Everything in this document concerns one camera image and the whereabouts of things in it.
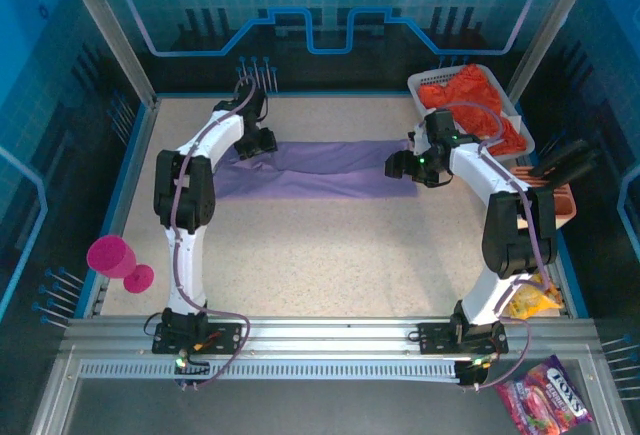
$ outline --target fox's candy bag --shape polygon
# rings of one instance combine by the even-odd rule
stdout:
[[[555,355],[496,390],[523,435],[559,435],[593,421]]]

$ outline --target aluminum frame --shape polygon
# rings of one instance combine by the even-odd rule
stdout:
[[[254,319],[252,336],[238,360],[246,364],[265,360],[336,360],[358,366],[382,360],[400,365],[415,365],[417,361],[429,364],[433,360],[469,359],[468,355],[423,356],[420,355],[418,344],[407,339],[408,333],[415,329],[415,324],[441,323],[445,320]],[[83,361],[100,359],[127,365],[172,358],[151,353],[151,338],[142,331],[144,321],[144,317],[113,316],[71,321],[36,415],[32,435],[63,432],[71,416],[72,401],[79,380],[91,378],[82,373]],[[586,386],[584,395],[590,401],[599,433],[631,434],[631,426],[617,394],[593,321],[538,319],[531,325],[533,341],[528,360],[542,360],[555,353],[564,362],[577,362]],[[506,332],[510,352],[503,359],[513,361],[522,353],[527,333],[521,325],[508,325]],[[215,356],[204,358],[221,359]],[[131,378],[156,377],[150,374],[147,377]]]

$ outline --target metal post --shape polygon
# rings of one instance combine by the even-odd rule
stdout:
[[[533,41],[527,48],[518,68],[511,77],[507,88],[509,99],[515,104],[531,81],[534,72],[540,65],[542,58],[547,53],[553,39],[564,24],[569,11],[576,0],[555,0],[545,21],[540,25]]]
[[[107,0],[82,1],[136,91],[138,98],[147,107],[153,108],[156,103],[156,94],[120,23],[118,23],[118,19],[111,10],[109,2]]]

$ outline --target yellow snack package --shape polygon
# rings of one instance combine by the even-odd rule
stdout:
[[[542,283],[542,277],[536,273],[531,280]],[[530,285],[522,285],[513,296],[505,311],[509,317],[526,320],[542,310],[549,308],[563,308],[562,295],[551,283],[551,287],[542,293]]]

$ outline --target snack bag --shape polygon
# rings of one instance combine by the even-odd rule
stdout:
[[[531,280],[542,283],[542,277],[536,273]],[[549,290],[542,293],[530,285],[522,285],[513,296],[505,311],[511,318],[526,320],[538,312],[549,308],[563,308],[562,295],[558,289],[551,284]]]
[[[555,355],[496,390],[523,435],[560,435],[593,421]]]

